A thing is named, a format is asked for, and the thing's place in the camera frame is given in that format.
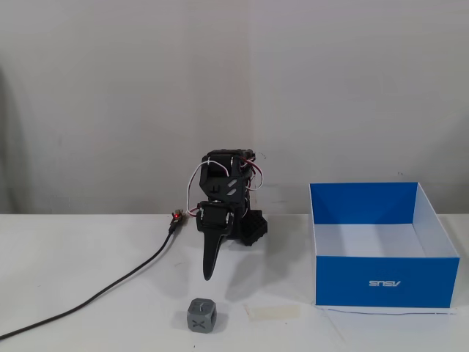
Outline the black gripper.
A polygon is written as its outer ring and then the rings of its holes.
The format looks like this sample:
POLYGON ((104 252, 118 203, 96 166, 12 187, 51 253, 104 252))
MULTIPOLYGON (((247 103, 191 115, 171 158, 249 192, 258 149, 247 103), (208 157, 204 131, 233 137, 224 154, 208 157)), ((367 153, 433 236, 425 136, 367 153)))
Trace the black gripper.
POLYGON ((235 210, 231 205, 215 201, 199 204, 196 226, 198 231, 204 233, 203 275, 206 281, 213 275, 225 235, 232 233, 234 219, 235 210))

